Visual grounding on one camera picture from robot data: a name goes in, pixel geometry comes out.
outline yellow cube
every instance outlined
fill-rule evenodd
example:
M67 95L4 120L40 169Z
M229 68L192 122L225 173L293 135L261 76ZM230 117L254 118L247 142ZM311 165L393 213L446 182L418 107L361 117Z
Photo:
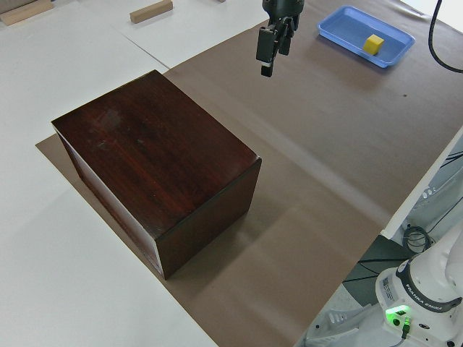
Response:
M371 35L365 41L365 45L363 45L363 50L369 54L375 55L379 52L383 43L384 39L376 35Z

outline box side panel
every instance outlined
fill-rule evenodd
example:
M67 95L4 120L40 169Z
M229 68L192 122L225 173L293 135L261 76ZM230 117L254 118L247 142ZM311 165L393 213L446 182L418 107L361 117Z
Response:
M104 207L116 219L124 229L128 237L135 243L136 247L143 253L150 264L163 275L156 243L138 221L127 211L123 204L112 194L105 184L92 171L90 166L79 156L72 146L58 132L66 151L68 152L80 178L100 200Z
M165 278L249 210L261 161L259 158L177 227L156 239Z

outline white tabletop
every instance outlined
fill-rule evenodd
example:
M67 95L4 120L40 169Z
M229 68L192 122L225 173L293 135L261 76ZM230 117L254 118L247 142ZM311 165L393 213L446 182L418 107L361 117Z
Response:
M248 11L245 0L177 0L134 26L128 12L150 1L82 3L0 23L0 345L216 346L35 145L51 120L265 12L259 1Z

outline box top surface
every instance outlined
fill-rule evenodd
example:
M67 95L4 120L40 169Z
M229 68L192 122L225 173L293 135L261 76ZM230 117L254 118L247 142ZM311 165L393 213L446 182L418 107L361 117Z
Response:
M52 124L155 238L260 160L157 71Z

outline blue plastic tray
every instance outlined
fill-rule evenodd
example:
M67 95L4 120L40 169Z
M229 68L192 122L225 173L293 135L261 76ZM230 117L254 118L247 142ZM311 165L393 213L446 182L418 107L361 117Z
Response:
M392 25L351 6L343 6L318 23L320 35L362 56L379 67L396 64L415 39ZM372 34L384 39L376 55L363 51L363 45Z

